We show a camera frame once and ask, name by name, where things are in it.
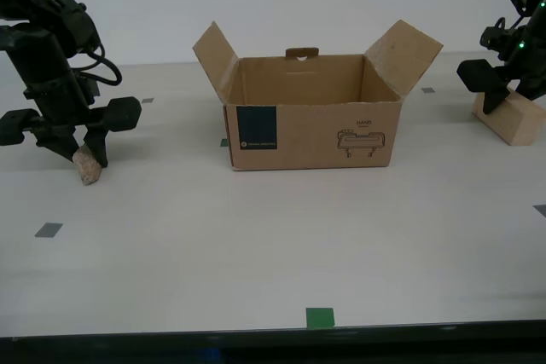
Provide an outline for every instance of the box flap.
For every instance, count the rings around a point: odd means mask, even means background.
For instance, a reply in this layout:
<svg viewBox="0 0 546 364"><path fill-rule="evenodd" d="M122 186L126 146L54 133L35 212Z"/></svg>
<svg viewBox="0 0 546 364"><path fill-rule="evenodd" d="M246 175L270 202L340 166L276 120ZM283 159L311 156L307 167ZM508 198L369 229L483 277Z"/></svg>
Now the box flap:
<svg viewBox="0 0 546 364"><path fill-rule="evenodd" d="M405 97L443 47L443 44L399 20L365 55L381 78L398 95Z"/></svg>
<svg viewBox="0 0 546 364"><path fill-rule="evenodd" d="M194 52L216 94L227 103L239 59L216 22L197 41Z"/></svg>

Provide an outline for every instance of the green tape marker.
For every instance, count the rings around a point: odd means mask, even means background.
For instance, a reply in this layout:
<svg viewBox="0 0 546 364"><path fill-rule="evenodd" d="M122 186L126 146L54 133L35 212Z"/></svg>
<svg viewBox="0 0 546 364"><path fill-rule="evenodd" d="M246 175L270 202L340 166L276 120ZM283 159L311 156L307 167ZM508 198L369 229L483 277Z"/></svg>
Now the green tape marker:
<svg viewBox="0 0 546 364"><path fill-rule="evenodd" d="M305 309L307 316L307 328L332 328L335 326L334 309Z"/></svg>

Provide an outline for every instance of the gray tape marker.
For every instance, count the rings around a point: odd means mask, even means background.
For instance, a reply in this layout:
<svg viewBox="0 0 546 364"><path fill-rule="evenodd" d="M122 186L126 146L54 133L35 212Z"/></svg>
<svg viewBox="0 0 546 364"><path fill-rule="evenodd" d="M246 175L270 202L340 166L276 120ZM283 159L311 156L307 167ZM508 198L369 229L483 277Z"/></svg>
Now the gray tape marker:
<svg viewBox="0 0 546 364"><path fill-rule="evenodd" d="M62 223L47 222L34 236L37 238L53 238L60 228L62 228Z"/></svg>
<svg viewBox="0 0 546 364"><path fill-rule="evenodd" d="M543 217L546 217L546 205L534 205L533 208L539 211Z"/></svg>

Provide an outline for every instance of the black cable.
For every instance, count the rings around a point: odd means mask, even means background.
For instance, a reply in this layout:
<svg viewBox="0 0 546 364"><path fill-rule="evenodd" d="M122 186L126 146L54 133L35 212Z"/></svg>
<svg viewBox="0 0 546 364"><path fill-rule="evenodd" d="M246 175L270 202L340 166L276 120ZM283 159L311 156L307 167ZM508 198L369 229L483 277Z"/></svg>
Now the black cable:
<svg viewBox="0 0 546 364"><path fill-rule="evenodd" d="M115 64L113 64L109 59L106 59L106 58L104 58L102 56L96 55L95 53L88 52L87 55L91 59L102 63L103 65L108 67L110 70L112 70L113 74L116 76L116 79L115 80L109 80L107 78L100 77L100 76L97 76L95 74L91 74L90 72L79 72L79 75L81 77L91 78L92 80L95 80L95 81L98 81L100 83L104 83L104 84L107 84L107 85L112 85L112 86L116 86L116 85L121 84L121 80L123 79L121 77L121 71L116 67Z"/></svg>
<svg viewBox="0 0 546 364"><path fill-rule="evenodd" d="M515 29L519 25L519 23L521 23L522 20L523 20L523 16L520 16L520 18L512 25L512 27L510 27L510 30Z"/></svg>
<svg viewBox="0 0 546 364"><path fill-rule="evenodd" d="M104 49L104 46L102 45L102 43L99 45L99 47L101 48L101 57L105 57L106 56L106 50ZM90 70L91 68L95 68L95 67L99 66L100 64L101 64L100 61L95 61L93 64L89 64L88 66L73 67L73 70L76 71L76 72L84 72L86 70Z"/></svg>

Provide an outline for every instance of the wooden block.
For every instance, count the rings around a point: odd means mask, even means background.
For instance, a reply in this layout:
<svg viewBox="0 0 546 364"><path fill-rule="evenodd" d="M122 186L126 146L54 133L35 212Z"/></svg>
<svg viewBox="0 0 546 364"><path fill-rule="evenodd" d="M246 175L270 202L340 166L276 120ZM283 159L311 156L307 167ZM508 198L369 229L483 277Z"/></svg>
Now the wooden block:
<svg viewBox="0 0 546 364"><path fill-rule="evenodd" d="M532 145L546 119L546 110L523 95L512 92L493 113L485 115L484 98L484 93L476 96L472 109L476 117L508 145Z"/></svg>

